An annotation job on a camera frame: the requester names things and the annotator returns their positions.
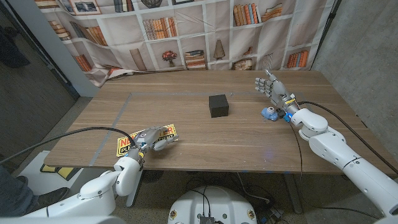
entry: person's leg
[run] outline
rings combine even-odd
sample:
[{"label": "person's leg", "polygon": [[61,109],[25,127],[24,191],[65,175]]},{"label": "person's leg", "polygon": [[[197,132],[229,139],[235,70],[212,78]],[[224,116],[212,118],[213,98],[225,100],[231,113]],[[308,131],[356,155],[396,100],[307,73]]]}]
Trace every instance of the person's leg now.
[{"label": "person's leg", "polygon": [[38,197],[27,185],[11,177],[0,166],[0,217],[25,215],[37,204]]}]

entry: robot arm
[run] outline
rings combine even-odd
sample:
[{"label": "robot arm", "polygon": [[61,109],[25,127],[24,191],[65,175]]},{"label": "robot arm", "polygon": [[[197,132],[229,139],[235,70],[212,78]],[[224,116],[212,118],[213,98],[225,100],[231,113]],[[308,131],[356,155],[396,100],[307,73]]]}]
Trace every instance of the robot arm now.
[{"label": "robot arm", "polygon": [[385,217],[398,214],[398,184],[350,148],[344,136],[328,126],[327,120],[308,109],[300,109],[293,94],[276,77],[256,78],[256,90],[282,108],[300,136],[318,156],[337,166],[380,209]]},{"label": "robot arm", "polygon": [[106,171],[99,177],[81,187],[80,193],[47,208],[25,215],[24,217],[70,217],[70,216],[105,216],[116,208],[113,185],[119,196],[132,193],[134,181],[144,163],[144,154],[149,149],[160,151],[178,138],[178,135],[158,141],[164,127],[151,127],[143,130],[135,138],[135,145],[129,154],[120,158],[113,166],[115,171]]}]

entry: curtain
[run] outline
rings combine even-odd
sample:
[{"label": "curtain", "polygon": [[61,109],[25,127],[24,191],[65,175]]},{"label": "curtain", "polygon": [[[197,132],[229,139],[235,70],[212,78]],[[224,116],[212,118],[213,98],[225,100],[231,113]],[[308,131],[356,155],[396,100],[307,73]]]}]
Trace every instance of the curtain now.
[{"label": "curtain", "polygon": [[308,70],[334,0],[35,0],[96,86],[117,69]]}]

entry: red flower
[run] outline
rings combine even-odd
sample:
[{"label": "red flower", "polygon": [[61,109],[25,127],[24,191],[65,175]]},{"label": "red flower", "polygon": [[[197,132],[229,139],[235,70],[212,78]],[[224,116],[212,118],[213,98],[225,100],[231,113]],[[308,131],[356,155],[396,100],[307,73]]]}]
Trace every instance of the red flower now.
[{"label": "red flower", "polygon": [[168,50],[163,53],[162,58],[165,61],[173,60],[173,59],[177,58],[177,54],[172,52],[171,50]]}]

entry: black cube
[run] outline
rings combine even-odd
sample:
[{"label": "black cube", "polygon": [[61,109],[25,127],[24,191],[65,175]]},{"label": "black cube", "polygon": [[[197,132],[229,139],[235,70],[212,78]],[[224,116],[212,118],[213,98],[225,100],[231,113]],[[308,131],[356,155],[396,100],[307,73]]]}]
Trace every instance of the black cube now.
[{"label": "black cube", "polygon": [[212,118],[228,116],[229,104],[226,96],[224,94],[209,96],[209,108]]}]

